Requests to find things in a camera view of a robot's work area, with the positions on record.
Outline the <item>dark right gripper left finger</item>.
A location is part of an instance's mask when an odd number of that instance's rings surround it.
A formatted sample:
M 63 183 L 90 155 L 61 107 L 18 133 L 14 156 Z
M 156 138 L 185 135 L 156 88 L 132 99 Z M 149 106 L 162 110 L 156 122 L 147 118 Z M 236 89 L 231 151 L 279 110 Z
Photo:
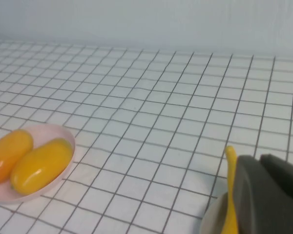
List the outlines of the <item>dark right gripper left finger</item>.
M 293 199 L 252 156 L 238 157 L 233 201 L 241 234 L 293 234 Z

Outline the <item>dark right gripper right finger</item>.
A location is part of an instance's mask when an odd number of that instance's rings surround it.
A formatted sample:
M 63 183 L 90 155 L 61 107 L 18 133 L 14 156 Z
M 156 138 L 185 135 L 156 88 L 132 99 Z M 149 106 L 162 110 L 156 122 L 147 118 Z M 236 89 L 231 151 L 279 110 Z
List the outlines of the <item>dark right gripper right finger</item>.
M 271 154 L 261 155 L 259 161 L 275 183 L 293 199 L 293 165 Z

